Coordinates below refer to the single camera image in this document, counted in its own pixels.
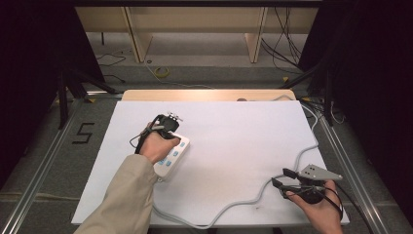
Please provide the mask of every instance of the forearm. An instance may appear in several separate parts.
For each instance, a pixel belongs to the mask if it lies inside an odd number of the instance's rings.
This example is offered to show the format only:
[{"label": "forearm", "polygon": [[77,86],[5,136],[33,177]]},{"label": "forearm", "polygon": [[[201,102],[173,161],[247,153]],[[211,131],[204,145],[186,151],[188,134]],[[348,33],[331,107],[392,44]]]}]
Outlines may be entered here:
[{"label": "forearm", "polygon": [[146,233],[156,178],[147,158],[128,156],[110,182],[101,205],[75,233]]}]

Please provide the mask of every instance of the hand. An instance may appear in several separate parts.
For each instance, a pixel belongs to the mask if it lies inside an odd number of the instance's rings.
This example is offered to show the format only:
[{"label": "hand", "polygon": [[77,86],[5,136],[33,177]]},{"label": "hand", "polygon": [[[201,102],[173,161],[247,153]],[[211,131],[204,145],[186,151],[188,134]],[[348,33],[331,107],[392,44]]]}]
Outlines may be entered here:
[{"label": "hand", "polygon": [[[333,191],[336,189],[333,180],[328,180],[324,186]],[[340,206],[340,201],[333,191],[325,189],[325,196],[331,199],[337,206]],[[323,234],[343,233],[339,213],[325,199],[322,199],[322,201],[317,204],[308,204],[300,196],[295,195],[291,191],[287,191],[286,194],[288,195],[289,200],[304,211],[307,218],[318,232]]]},{"label": "hand", "polygon": [[157,132],[152,132],[143,142],[140,154],[145,156],[152,164],[163,160],[168,153],[180,142],[178,137],[164,139]]}]

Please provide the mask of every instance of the white board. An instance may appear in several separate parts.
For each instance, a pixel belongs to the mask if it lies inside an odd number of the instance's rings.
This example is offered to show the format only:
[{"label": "white board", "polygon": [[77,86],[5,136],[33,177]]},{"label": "white board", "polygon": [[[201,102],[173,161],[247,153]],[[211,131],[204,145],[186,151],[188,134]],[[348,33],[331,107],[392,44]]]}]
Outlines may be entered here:
[{"label": "white board", "polygon": [[[82,223],[101,203],[111,178],[134,153],[130,139],[168,111],[183,119],[176,132],[191,144],[169,180],[155,184],[155,204],[198,225],[209,224],[230,203],[255,198],[263,183],[292,169],[298,153],[316,144],[298,101],[119,101],[72,223]],[[303,154],[299,169],[310,163],[325,168],[317,148]],[[215,225],[304,223],[302,211],[270,183],[257,204],[233,207]],[[151,225],[178,224],[152,213]]]}]

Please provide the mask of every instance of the sleeve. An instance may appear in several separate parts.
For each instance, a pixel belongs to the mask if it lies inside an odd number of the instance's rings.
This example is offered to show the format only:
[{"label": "sleeve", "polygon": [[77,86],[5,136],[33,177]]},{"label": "sleeve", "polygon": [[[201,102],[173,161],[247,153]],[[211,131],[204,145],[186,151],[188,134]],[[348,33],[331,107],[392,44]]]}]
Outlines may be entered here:
[{"label": "sleeve", "polygon": [[157,176],[144,156],[128,156],[110,182],[103,202],[75,234],[146,233]]}]

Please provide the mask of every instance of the floor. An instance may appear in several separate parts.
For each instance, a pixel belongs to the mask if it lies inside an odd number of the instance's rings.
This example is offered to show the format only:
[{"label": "floor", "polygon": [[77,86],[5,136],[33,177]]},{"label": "floor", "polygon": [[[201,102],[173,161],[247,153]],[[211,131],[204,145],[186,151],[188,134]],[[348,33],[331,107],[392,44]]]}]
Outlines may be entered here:
[{"label": "floor", "polygon": [[[94,52],[106,82],[117,90],[126,89],[275,89],[283,84],[284,79],[293,79],[299,70],[289,63],[276,60],[260,50],[257,63],[250,63],[246,44],[241,34],[155,34],[151,42],[145,63],[136,63],[129,36],[123,33],[105,33],[102,45],[100,33],[88,33]],[[306,35],[292,36],[298,50],[306,40]],[[266,34],[264,39],[275,45],[279,35]],[[293,59],[286,40],[281,40],[278,51],[289,59]],[[170,75],[164,79],[155,78],[148,69],[168,68]],[[293,88],[298,97],[306,94],[308,81]],[[22,193],[36,175],[37,168],[48,155],[55,155],[41,180],[38,196],[31,204],[25,219],[19,227],[19,233],[72,233],[76,226],[70,223],[76,210],[83,185],[94,164],[96,153],[110,121],[111,113],[120,97],[100,95],[102,90],[85,85],[91,94],[89,101],[71,100],[71,111],[74,116],[70,127],[63,133],[64,140],[57,142],[61,132],[58,126],[58,104],[51,106],[50,113],[45,116],[37,136],[28,147],[9,181],[0,192],[0,224],[7,222],[9,214],[14,210]],[[401,213],[397,203],[377,176],[374,168],[368,164],[362,147],[357,141],[352,128],[346,121],[342,124],[341,113],[337,113],[337,121],[333,131],[344,145],[345,157],[352,162],[354,171],[371,200],[375,211],[385,226],[383,233],[413,233],[413,229]],[[86,131],[93,133],[88,144],[73,144],[79,140],[77,132],[82,123],[93,122]],[[343,161],[337,156],[338,149],[327,137],[328,131],[322,124],[315,127],[315,135],[319,140],[319,150],[332,172],[346,176]],[[51,152],[51,145],[57,146],[57,152]],[[350,195],[357,197],[349,179],[342,186]],[[343,197],[346,212],[351,216],[351,223],[344,227],[345,233],[368,233],[366,224],[357,213],[350,200]],[[161,229],[152,230],[155,234],[165,233],[206,233],[195,229]],[[220,234],[273,233],[266,228],[221,228]],[[282,227],[282,233],[317,233],[311,226]]]}]

